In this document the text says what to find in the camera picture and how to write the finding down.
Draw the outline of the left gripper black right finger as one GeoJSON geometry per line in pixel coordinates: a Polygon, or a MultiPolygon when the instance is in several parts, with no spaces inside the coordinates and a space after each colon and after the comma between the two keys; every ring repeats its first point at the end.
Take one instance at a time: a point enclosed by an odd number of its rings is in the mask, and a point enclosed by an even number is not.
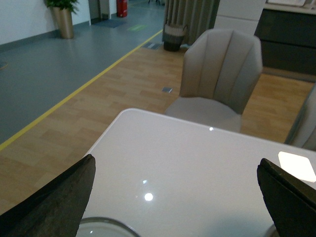
{"type": "Polygon", "coordinates": [[[316,235],[316,190],[266,158],[257,167],[265,206],[280,237],[316,235]]]}

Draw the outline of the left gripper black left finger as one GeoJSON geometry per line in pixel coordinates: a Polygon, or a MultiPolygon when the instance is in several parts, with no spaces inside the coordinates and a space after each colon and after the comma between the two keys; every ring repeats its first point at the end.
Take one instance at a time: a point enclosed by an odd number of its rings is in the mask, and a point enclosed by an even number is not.
{"type": "Polygon", "coordinates": [[[0,216],[2,237],[74,237],[95,177],[88,154],[30,197],[0,216]]]}

